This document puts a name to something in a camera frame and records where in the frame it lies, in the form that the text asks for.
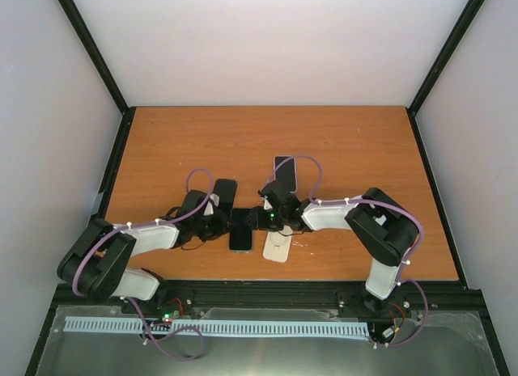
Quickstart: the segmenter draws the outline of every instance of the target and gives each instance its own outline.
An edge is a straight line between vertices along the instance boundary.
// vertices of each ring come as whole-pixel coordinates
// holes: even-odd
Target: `white wall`
[[[132,105],[408,105],[468,0],[75,0]]]
[[[23,374],[120,114],[56,0],[0,0],[0,364]]]
[[[518,0],[486,0],[418,114],[470,286],[518,374]]]

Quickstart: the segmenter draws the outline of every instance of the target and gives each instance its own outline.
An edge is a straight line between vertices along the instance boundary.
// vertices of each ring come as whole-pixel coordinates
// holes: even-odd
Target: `phone screen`
[[[250,209],[233,209],[231,212],[232,228],[228,247],[234,252],[252,250],[252,227],[246,222]]]
[[[276,156],[274,165],[277,167],[284,159],[290,158],[289,156]],[[280,181],[284,186],[290,189],[290,192],[297,191],[297,172],[295,169],[295,159],[291,158],[285,162],[275,172],[275,180]]]

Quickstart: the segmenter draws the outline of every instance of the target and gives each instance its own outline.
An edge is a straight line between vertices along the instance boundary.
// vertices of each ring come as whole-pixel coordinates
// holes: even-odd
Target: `smartphone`
[[[252,250],[252,227],[247,223],[250,209],[232,209],[230,241],[228,247],[233,252],[250,252]]]
[[[214,194],[219,197],[218,207],[227,215],[231,216],[232,206],[236,198],[237,182],[235,180],[216,180]]]
[[[274,159],[274,169],[289,156],[276,156]],[[297,191],[297,170],[295,168],[295,158],[286,161],[275,172],[275,180],[280,181],[284,186],[290,189],[290,192]]]

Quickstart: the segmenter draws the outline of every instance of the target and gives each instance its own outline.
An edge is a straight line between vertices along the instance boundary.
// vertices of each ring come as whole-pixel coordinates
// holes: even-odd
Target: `orange wooden surface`
[[[238,181],[234,207],[260,205],[257,190],[277,154],[310,154],[324,168],[317,196],[336,199],[378,187],[415,215],[427,232],[405,277],[456,280],[446,238],[418,148],[403,107],[138,108],[106,219],[143,222],[164,215],[185,196],[195,167],[214,178]],[[316,181],[316,167],[297,160],[300,198]],[[207,191],[203,174],[191,188]],[[364,280],[371,257],[345,230],[296,235],[288,261],[265,260],[265,232],[255,231],[253,251],[228,250],[228,235],[196,251],[153,251],[130,265],[166,278]],[[196,247],[195,239],[187,247]]]

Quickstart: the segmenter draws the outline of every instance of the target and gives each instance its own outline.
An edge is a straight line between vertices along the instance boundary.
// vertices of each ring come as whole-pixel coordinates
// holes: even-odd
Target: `wire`
[[[203,245],[205,245],[206,241],[204,241],[203,243],[199,244],[197,247],[194,247],[194,248],[186,248],[185,245],[182,245],[180,247],[180,249],[182,251],[196,251],[199,247],[203,247]]]
[[[299,233],[292,233],[292,234],[284,234],[284,233],[281,233],[281,232],[277,232],[279,233],[281,236],[284,236],[284,237],[290,237],[290,236],[299,236],[301,234],[304,234],[306,232],[299,232]]]
[[[424,294],[424,291],[422,290],[421,286],[419,285],[419,283],[417,281],[415,281],[414,279],[407,279],[406,281],[403,281],[403,283],[408,283],[408,282],[413,283],[417,287],[419,293],[421,294],[422,301],[424,302],[424,316],[422,317],[421,324],[419,325],[419,327],[417,328],[417,330],[414,332],[414,334],[412,336],[408,337],[407,339],[405,339],[403,341],[397,342],[396,344],[385,344],[386,348],[397,348],[398,346],[409,344],[410,342],[415,340],[417,338],[417,336],[419,336],[419,334],[421,334],[422,330],[424,329],[425,322],[427,321],[427,318],[428,318],[427,296]],[[377,347],[377,343],[371,337],[369,337],[368,340],[371,344],[374,345],[375,348]]]
[[[142,325],[144,327],[144,331],[146,332],[146,337],[148,337],[149,340],[151,340],[151,342],[156,346],[156,348],[163,355],[165,355],[165,356],[167,356],[169,358],[172,358],[173,360],[177,360],[177,361],[191,361],[191,360],[194,360],[195,358],[200,357],[203,354],[203,351],[205,350],[205,338],[203,337],[202,332],[200,332],[200,330],[197,327],[194,327],[194,326],[184,326],[184,327],[181,327],[179,329],[176,329],[174,332],[171,332],[171,333],[167,334],[166,336],[164,336],[164,337],[162,337],[162,338],[157,340],[155,338],[155,336],[153,336],[153,333],[151,332],[151,328],[147,324],[146,318],[144,318],[144,314],[142,313],[142,310],[138,306],[137,301],[135,301],[133,298],[126,298],[126,299],[128,299],[128,301],[133,305],[135,311],[137,311],[138,317],[142,320]],[[162,346],[160,346],[159,342],[163,342],[165,340],[169,340],[170,338],[176,336],[178,333],[185,332],[185,331],[188,331],[188,330],[191,330],[191,331],[195,332],[200,337],[200,349],[197,351],[196,354],[194,354],[194,355],[192,355],[190,357],[177,357],[177,356],[174,356],[174,355],[166,352],[162,348]]]
[[[170,221],[163,221],[160,223],[160,225],[175,224],[177,222],[183,221],[186,218],[195,214],[199,209],[203,208],[205,206],[205,204],[209,201],[210,194],[212,194],[213,189],[214,189],[214,178],[212,177],[212,174],[210,173],[210,171],[208,171],[206,168],[199,167],[199,168],[195,168],[194,170],[192,170],[187,175],[187,179],[185,181],[185,188],[187,189],[187,192],[189,192],[189,181],[191,179],[191,176],[193,176],[193,174],[198,171],[205,172],[208,175],[209,180],[210,180],[209,192],[203,199],[202,203],[200,203],[200,205],[198,205],[196,208],[194,208],[190,212],[184,214],[183,216],[179,216],[178,218],[174,218]],[[74,279],[72,280],[72,291],[74,292],[74,294],[77,296],[82,295],[78,289],[79,278],[81,277],[81,273],[83,272],[84,268],[86,267],[86,265],[87,265],[88,261],[91,259],[91,257],[96,253],[96,251],[99,248],[102,247],[102,245],[104,243],[106,243],[109,239],[111,239],[115,234],[117,234],[119,232],[124,232],[125,230],[128,230],[130,228],[137,229],[137,228],[141,228],[144,226],[152,226],[152,225],[156,225],[156,224],[157,224],[157,222],[151,221],[151,222],[142,222],[140,224],[130,224],[130,225],[119,226],[119,227],[114,228],[113,230],[109,231],[105,236],[103,236],[96,244],[94,244],[94,246],[91,248],[91,250],[87,252],[87,254],[84,256],[83,260],[81,260],[81,263],[79,263],[78,269],[76,270],[76,272],[74,274]]]
[[[397,330],[401,329],[401,326],[403,326],[403,323],[405,322],[405,312],[403,311],[403,309],[398,306],[396,303],[390,303],[392,306],[396,307],[399,312],[401,313],[401,323],[399,324],[399,326],[397,327]],[[393,323],[394,323],[394,327],[396,327],[396,320],[393,318]]]
[[[394,326],[394,336],[396,336],[396,333],[399,331],[399,327],[396,326],[396,318],[394,317],[394,313],[392,311],[389,311],[390,313],[390,319],[392,320],[392,325]]]
[[[170,299],[170,300],[168,300],[166,303],[167,303],[168,305],[171,305],[171,304],[173,304],[174,302],[177,302],[177,303],[178,303],[178,305],[180,306],[180,317],[181,317],[181,316],[184,314],[184,307],[183,307],[183,305],[181,304],[181,300],[180,300],[179,298],[173,298],[173,299]]]
[[[172,220],[172,214],[175,213],[179,208],[180,206],[173,206],[172,208],[170,208],[170,210],[165,214],[165,216],[163,216],[163,219]]]
[[[316,164],[316,167],[318,168],[318,171],[319,171],[319,174],[318,174],[318,179],[315,183],[315,186],[313,186],[313,189],[311,190],[311,192],[309,193],[309,200],[312,202],[312,203],[318,203],[319,205],[335,205],[337,204],[338,202],[343,202],[344,200],[333,200],[333,201],[318,201],[314,198],[315,196],[315,192],[316,190],[318,189],[318,187],[320,186],[321,184],[321,181],[322,181],[322,176],[324,174],[324,172],[322,171],[322,166],[320,165],[320,163],[315,159],[313,158],[312,156],[310,155],[292,155],[292,156],[289,156],[287,157],[286,159],[282,160],[275,168],[274,168],[274,171],[272,172],[272,175],[268,178],[268,180],[266,181],[266,184],[268,184],[275,176],[275,172],[276,170],[278,170],[284,163],[286,162],[289,162],[291,159],[293,158],[306,158],[306,159],[309,159],[311,161],[313,161],[315,164]],[[405,217],[407,217],[409,220],[412,221],[413,224],[415,224],[416,228],[418,229],[418,239],[417,241],[414,243],[414,245],[409,248],[405,254],[403,255],[402,257],[402,260],[403,261],[408,261],[409,258],[418,250],[418,248],[421,246],[422,242],[424,241],[424,227],[422,226],[421,222],[419,222],[419,220],[414,217],[412,214],[410,214],[409,212],[407,212],[406,210],[404,209],[401,209],[395,205],[390,205],[390,204],[387,204],[385,202],[382,202],[382,201],[375,201],[375,200],[367,200],[367,199],[352,199],[352,200],[348,200],[347,201],[349,204],[352,204],[352,205],[355,205],[355,204],[366,204],[366,205],[374,205],[374,206],[379,206],[379,207],[382,207],[382,208],[386,208],[386,209],[390,209],[396,213],[399,213]],[[421,330],[422,328],[424,327],[424,324],[425,324],[425,320],[427,319],[427,316],[428,316],[428,304],[427,304],[427,297],[426,295],[424,294],[424,291],[422,291],[422,288],[421,286],[419,285],[419,283],[417,281],[415,281],[414,279],[407,279],[406,281],[403,281],[402,283],[399,283],[400,280],[401,280],[401,275],[403,273],[403,267],[404,265],[402,265],[398,271],[397,271],[397,275],[396,275],[396,282],[398,284],[402,284],[402,283],[406,283],[406,282],[411,282],[411,283],[414,283],[414,285],[418,288],[419,290],[419,293],[421,293],[421,296],[422,296],[422,299],[424,301],[424,307],[425,307],[425,315],[424,315],[424,318],[422,319],[422,323],[421,325],[419,326],[418,330],[409,338],[407,338],[406,340],[403,340],[402,342],[399,342],[397,344],[391,344],[389,346],[392,346],[392,347],[397,347],[397,346],[401,346],[403,344],[406,344],[408,342],[411,342],[416,336],[418,336],[420,333],[421,333]],[[402,311],[402,309],[395,305],[400,311],[401,311],[401,314],[403,316],[403,321],[405,320],[405,313]]]

